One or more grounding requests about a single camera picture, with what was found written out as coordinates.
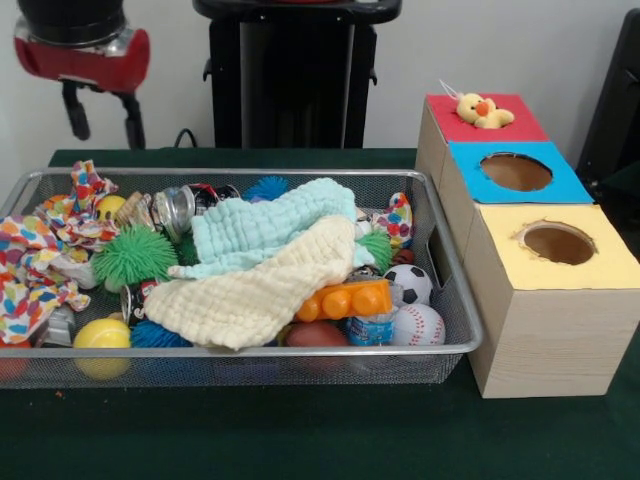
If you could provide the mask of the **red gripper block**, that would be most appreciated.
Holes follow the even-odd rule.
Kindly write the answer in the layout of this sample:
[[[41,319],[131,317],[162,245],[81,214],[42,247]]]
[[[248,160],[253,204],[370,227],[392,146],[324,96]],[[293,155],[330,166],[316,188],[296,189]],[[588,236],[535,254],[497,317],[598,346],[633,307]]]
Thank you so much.
[[[78,99],[81,85],[119,92],[126,111],[125,131],[130,149],[145,149],[146,138],[140,104],[133,93],[146,78],[150,39],[143,29],[125,29],[104,45],[80,49],[49,45],[27,32],[14,35],[18,61],[29,74],[62,82],[62,98],[73,135],[86,141],[91,132],[84,106]]]

